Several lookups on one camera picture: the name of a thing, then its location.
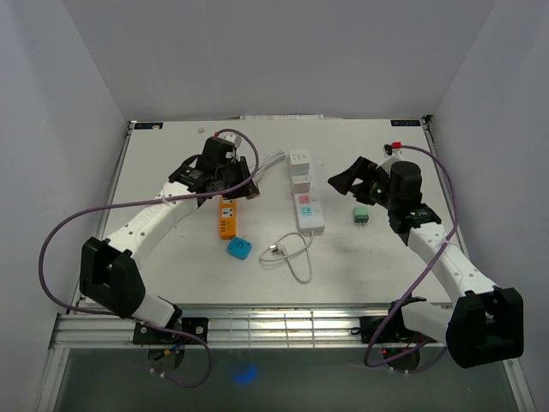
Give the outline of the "green plug adapter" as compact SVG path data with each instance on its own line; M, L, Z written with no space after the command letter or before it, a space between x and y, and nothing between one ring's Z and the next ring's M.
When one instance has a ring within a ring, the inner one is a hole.
M370 220L370 212L367 206L359 205L353 208L353 223L365 225Z

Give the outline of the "white pastel power strip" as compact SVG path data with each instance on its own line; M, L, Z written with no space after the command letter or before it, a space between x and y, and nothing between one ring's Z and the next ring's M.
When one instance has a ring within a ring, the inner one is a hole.
M302 194L293 194L294 211L297 222L297 229L302 234L314 233L322 235L325 229L325 220L322 204L317 189L314 167L311 164L310 173L314 181L311 191Z

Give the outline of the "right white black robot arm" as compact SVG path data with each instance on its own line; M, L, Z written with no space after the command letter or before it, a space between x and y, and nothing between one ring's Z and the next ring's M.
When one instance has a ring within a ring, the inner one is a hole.
M398 341L415 333L440 342L462 368L522 356L523 299L515 288L501 288L482 274L444 229L437 213L423 202L420 167L410 161L378 165L359 157L329 185L360 203L380 205L389 226L426 264L422 274L369 339L373 345L388 331Z

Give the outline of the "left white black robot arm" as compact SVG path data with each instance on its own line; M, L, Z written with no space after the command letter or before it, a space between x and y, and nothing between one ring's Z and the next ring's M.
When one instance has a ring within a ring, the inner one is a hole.
M182 332L180 311L146 286L140 269L155 247L206 200L258 197L253 180L257 170L238 152L245 138L234 129L214 133L202 152L172 172L130 221L105 239L87 240L81 249L81 293L120 318L151 324L162 342L176 341Z

